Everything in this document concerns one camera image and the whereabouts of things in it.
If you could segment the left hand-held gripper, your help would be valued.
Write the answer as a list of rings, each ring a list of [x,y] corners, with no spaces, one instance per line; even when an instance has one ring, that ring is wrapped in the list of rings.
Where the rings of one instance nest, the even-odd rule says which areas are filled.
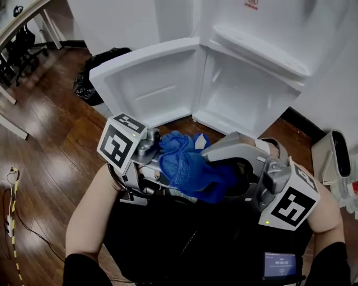
[[[120,202],[145,206],[160,188],[159,129],[125,113],[109,117],[97,152],[107,161],[114,181],[122,187]]]

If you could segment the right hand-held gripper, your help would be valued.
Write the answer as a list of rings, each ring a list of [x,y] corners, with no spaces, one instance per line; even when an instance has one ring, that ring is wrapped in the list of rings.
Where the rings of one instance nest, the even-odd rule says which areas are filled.
[[[270,147],[256,146],[255,139],[232,132],[201,152],[207,162],[243,159],[262,169],[257,183],[237,183],[228,188],[224,203],[250,202],[259,193],[259,225],[295,231],[314,210],[321,196],[314,178],[291,158],[287,164],[270,156]]]

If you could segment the blue cloth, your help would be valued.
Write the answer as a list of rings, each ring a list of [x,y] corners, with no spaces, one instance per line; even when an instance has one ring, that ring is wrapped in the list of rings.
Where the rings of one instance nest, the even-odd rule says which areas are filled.
[[[239,178],[228,164],[211,166],[205,161],[201,152],[210,145],[203,133],[190,137],[172,131],[159,142],[163,149],[159,165],[170,186],[206,203],[218,203]]]

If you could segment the white mini fridge door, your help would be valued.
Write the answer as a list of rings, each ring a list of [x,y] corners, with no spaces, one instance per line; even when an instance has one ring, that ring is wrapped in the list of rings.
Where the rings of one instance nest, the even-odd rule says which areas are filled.
[[[182,38],[106,61],[89,79],[113,115],[156,127],[195,112],[204,63],[199,38]]]

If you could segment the white water dispenser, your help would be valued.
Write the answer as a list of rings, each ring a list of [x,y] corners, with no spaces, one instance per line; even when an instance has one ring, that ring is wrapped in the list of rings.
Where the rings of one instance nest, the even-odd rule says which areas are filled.
[[[198,36],[206,53],[193,118],[221,133],[261,135],[307,95],[341,53],[358,19],[358,0],[202,0]],[[272,44],[304,64],[299,77],[218,36],[215,25]]]

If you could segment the person's right forearm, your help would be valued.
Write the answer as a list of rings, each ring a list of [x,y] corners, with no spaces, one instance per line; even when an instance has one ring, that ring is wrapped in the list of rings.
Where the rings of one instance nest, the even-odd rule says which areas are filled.
[[[320,200],[307,217],[308,224],[314,232],[314,257],[329,245],[336,242],[345,243],[343,219],[339,205],[332,193],[319,181],[315,180]]]

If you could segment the person's left forearm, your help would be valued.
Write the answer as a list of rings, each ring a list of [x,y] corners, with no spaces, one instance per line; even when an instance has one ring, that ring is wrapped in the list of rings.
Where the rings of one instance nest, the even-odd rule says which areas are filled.
[[[121,191],[103,165],[74,210],[65,237],[65,254],[82,254],[94,261],[102,248],[112,207]]]

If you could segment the clear plastic water bottle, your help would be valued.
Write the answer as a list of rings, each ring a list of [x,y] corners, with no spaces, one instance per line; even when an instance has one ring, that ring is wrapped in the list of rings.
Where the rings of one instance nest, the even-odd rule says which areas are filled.
[[[340,208],[354,214],[358,221],[358,147],[350,154],[351,173],[331,186],[331,192]]]

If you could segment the black garbage bag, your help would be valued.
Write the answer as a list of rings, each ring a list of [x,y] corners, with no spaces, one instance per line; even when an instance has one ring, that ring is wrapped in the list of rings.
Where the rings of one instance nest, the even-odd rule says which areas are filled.
[[[89,79],[90,71],[106,61],[130,52],[132,52],[132,50],[128,47],[113,47],[108,51],[89,58],[74,81],[73,90],[75,94],[90,106],[96,106],[103,103],[103,99],[100,97]]]

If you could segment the white handheld device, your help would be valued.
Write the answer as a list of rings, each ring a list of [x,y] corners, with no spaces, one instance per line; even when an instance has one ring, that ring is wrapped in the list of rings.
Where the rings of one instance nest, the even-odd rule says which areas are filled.
[[[332,185],[351,174],[346,139],[339,130],[331,130],[311,148],[314,176],[323,185]]]

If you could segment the person's black clothing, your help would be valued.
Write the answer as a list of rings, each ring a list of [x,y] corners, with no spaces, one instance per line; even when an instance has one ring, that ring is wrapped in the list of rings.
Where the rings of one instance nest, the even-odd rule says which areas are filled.
[[[195,208],[181,203],[113,204],[104,246],[125,279],[150,286],[261,285],[263,254],[253,229],[224,221],[197,227]],[[305,286],[351,286],[346,245],[314,258]],[[112,286],[97,262],[79,252],[65,259],[63,286]]]

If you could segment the black device with lit screen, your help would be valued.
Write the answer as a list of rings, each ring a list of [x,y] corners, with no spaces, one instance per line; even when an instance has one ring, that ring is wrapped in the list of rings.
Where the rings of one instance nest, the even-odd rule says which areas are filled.
[[[295,254],[265,252],[263,278],[284,280],[297,274]]]

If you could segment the white slotted drip tray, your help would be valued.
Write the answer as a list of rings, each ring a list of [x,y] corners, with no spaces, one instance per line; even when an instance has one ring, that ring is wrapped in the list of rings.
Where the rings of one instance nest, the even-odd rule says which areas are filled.
[[[277,66],[299,76],[309,77],[310,71],[307,67],[296,60],[286,51],[269,44],[257,37],[245,34],[229,26],[215,25],[213,26],[215,33],[221,38],[229,41],[235,46],[245,49]]]

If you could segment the black office chair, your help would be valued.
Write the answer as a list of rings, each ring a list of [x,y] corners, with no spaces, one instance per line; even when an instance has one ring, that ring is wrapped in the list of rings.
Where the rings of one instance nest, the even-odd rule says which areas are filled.
[[[38,56],[40,54],[48,56],[46,48],[42,48],[30,54],[29,50],[34,43],[35,35],[28,29],[27,24],[25,24],[15,35],[15,40],[10,40],[4,49],[0,50],[0,83],[10,87],[11,81],[7,76],[9,75],[11,79],[16,77],[15,83],[18,87],[20,85],[19,79],[22,77],[26,68],[30,67],[31,71],[34,72],[39,66]]]

